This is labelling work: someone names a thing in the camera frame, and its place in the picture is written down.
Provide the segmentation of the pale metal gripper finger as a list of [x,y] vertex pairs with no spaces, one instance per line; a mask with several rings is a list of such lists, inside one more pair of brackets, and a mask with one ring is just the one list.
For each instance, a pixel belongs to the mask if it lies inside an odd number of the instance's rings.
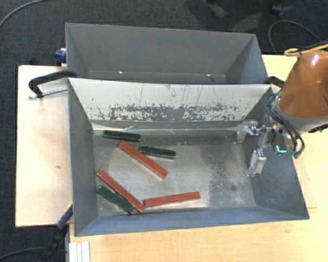
[[247,135],[257,135],[257,121],[244,121],[237,127],[237,142],[243,142]]
[[266,157],[263,150],[261,149],[253,150],[250,159],[250,164],[247,170],[245,171],[245,174],[248,177],[254,177],[255,175],[260,175],[265,166],[265,162],[266,162]]

